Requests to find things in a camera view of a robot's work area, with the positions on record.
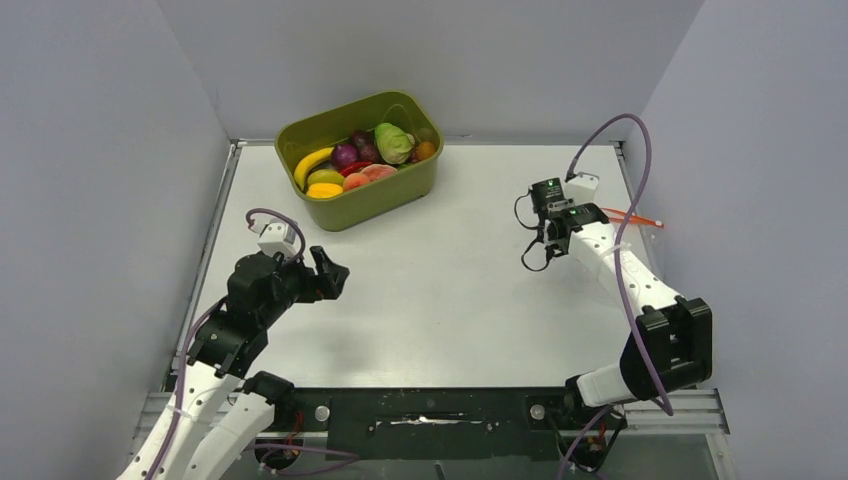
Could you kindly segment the purple red onion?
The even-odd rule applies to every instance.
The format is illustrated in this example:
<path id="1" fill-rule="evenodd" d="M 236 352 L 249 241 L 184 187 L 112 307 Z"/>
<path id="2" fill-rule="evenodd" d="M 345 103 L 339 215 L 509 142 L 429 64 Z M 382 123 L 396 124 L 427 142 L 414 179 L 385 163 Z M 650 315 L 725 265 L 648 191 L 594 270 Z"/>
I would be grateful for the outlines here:
<path id="1" fill-rule="evenodd" d="M 339 171 L 344 170 L 358 160 L 358 150 L 351 144 L 335 145 L 330 156 L 330 164 Z"/>

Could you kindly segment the green cabbage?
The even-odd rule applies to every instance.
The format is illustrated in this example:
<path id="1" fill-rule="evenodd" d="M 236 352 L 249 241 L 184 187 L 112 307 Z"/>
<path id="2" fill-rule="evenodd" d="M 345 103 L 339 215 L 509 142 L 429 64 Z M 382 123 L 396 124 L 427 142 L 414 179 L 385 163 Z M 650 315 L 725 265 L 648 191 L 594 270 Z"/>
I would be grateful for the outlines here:
<path id="1" fill-rule="evenodd" d="M 375 127 L 374 140 L 382 159 L 391 165 L 407 162 L 415 148 L 415 140 L 411 134 L 387 122 Z"/>

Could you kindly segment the clear zip top bag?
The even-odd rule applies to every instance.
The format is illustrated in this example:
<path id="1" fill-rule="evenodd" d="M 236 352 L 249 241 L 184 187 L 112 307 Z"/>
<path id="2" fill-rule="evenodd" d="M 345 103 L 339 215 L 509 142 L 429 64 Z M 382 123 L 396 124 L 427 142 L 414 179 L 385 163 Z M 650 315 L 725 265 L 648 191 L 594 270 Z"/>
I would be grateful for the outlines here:
<path id="1" fill-rule="evenodd" d="M 612 208 L 602 208 L 602 211 L 608 216 L 611 222 L 621 224 L 625 220 L 625 211 Z M 663 229 L 665 227 L 662 221 L 649 219 L 639 215 L 631 215 L 629 223 L 641 226 L 650 226 L 659 229 Z"/>

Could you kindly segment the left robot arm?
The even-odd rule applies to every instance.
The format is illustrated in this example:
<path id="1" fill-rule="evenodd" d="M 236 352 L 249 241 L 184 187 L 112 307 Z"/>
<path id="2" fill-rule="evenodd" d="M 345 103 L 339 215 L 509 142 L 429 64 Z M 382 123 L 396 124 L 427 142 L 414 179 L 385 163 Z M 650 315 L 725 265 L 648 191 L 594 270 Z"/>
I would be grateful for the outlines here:
<path id="1" fill-rule="evenodd" d="M 293 305 L 336 300 L 350 275 L 320 246 L 301 256 L 257 252 L 239 259 L 227 293 L 192 329 L 171 398 L 123 479 L 217 479 L 290 400 L 291 382 L 247 375 L 271 326 Z"/>

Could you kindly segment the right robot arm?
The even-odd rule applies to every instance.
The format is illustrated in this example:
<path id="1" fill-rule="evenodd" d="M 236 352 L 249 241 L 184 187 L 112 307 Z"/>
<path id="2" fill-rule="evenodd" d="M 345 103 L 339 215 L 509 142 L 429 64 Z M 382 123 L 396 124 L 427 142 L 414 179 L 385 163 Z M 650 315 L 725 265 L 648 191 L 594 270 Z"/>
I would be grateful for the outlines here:
<path id="1" fill-rule="evenodd" d="M 669 393 L 713 373 L 712 311 L 667 286 L 623 242 L 614 223 L 593 201 L 597 179 L 580 174 L 529 186 L 525 196 L 537 217 L 530 229 L 545 260 L 569 256 L 616 300 L 631 333 L 619 360 L 569 379 L 562 400 L 572 425 L 590 425 L 602 406 L 654 400 L 668 409 Z"/>

